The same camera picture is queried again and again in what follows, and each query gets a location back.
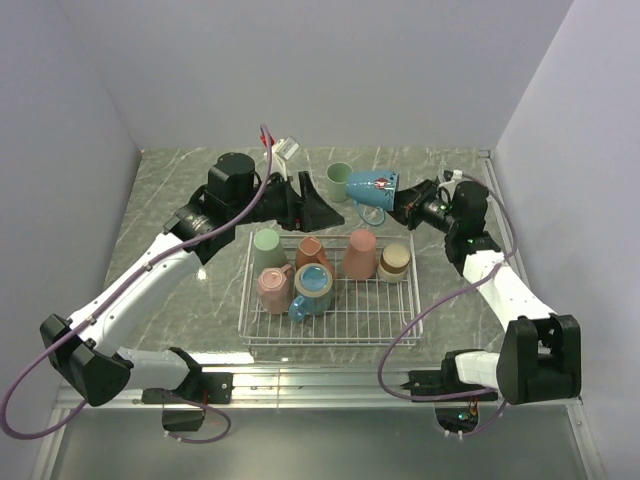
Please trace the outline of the blue mug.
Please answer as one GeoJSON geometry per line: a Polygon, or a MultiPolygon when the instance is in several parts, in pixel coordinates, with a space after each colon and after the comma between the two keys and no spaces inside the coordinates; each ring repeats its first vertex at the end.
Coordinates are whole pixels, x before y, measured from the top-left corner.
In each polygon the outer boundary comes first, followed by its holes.
{"type": "Polygon", "coordinates": [[[377,227],[386,220],[386,213],[394,209],[399,174],[393,171],[371,170],[351,172],[346,180],[345,193],[352,200],[360,218],[368,225],[377,227]],[[380,212],[376,221],[366,218],[364,206],[380,212]]]}
{"type": "Polygon", "coordinates": [[[294,288],[294,299],[288,310],[293,322],[300,323],[307,316],[321,315],[332,305],[333,275],[324,265],[303,265],[295,274],[294,288]]]}

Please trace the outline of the short green plastic cup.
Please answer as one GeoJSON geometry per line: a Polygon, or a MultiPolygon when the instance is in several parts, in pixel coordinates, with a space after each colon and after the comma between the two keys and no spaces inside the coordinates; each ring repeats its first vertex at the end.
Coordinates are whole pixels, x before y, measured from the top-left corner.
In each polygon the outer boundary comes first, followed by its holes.
{"type": "Polygon", "coordinates": [[[347,200],[346,182],[352,168],[347,163],[336,162],[328,166],[327,175],[327,192],[328,198],[335,203],[342,203],[347,200]]]}

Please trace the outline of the tall pink plastic cup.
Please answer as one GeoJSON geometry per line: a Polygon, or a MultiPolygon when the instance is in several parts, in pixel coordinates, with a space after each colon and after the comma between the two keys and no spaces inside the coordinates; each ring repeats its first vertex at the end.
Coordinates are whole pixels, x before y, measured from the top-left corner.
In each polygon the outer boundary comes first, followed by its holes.
{"type": "Polygon", "coordinates": [[[372,277],[375,270],[375,235],[364,229],[352,232],[343,257],[345,275],[351,280],[364,281],[372,277]]]}

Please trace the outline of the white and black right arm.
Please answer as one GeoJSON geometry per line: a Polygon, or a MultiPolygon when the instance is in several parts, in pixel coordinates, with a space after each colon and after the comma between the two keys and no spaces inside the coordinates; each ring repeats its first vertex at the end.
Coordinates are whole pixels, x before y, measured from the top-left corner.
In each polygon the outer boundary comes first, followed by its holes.
{"type": "Polygon", "coordinates": [[[409,400],[436,402],[499,394],[511,405],[576,398],[581,392],[581,330],[529,289],[485,229],[497,195],[463,175],[447,199],[442,184],[425,180],[396,193],[390,215],[409,230],[427,224],[445,235],[445,253],[467,289],[477,291],[505,332],[501,350],[458,350],[445,355],[433,387],[409,400]]]}

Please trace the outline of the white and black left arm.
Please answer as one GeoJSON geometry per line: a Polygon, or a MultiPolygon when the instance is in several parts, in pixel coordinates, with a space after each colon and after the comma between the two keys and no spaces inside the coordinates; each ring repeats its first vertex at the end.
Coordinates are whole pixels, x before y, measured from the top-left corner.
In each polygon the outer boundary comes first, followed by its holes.
{"type": "Polygon", "coordinates": [[[294,187],[279,172],[259,176],[246,154],[219,157],[206,184],[120,278],[69,318],[51,315],[41,324],[54,369],[91,406],[127,389],[163,389],[180,402],[200,399],[202,367],[186,351],[131,350],[123,343],[185,277],[234,241],[237,224],[274,221],[284,230],[305,233],[344,224],[308,172],[299,172],[298,179],[294,187]]]}

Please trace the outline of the pink mug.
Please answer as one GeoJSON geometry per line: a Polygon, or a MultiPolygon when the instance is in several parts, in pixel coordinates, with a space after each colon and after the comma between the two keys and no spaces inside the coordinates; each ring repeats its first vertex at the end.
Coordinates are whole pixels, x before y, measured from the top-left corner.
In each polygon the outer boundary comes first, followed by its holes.
{"type": "Polygon", "coordinates": [[[293,301],[294,267],[265,268],[257,279],[256,291],[261,307],[269,314],[287,313],[293,301]]]}

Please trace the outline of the orange floral mug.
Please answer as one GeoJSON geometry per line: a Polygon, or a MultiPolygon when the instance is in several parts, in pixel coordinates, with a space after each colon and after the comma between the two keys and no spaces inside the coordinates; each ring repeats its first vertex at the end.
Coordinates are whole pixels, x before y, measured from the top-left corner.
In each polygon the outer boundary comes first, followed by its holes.
{"type": "Polygon", "coordinates": [[[311,263],[325,266],[333,277],[336,276],[336,270],[330,263],[320,240],[315,236],[306,236],[299,242],[296,250],[295,267],[300,269],[304,265],[311,263]]]}

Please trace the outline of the tall green plastic cup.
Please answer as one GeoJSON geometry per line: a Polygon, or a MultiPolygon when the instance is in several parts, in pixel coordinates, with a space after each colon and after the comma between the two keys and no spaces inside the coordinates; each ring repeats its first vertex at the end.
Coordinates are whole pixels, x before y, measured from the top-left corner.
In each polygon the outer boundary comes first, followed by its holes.
{"type": "Polygon", "coordinates": [[[280,235],[265,228],[256,232],[253,240],[254,274],[259,276],[266,268],[280,268],[288,263],[280,235]]]}

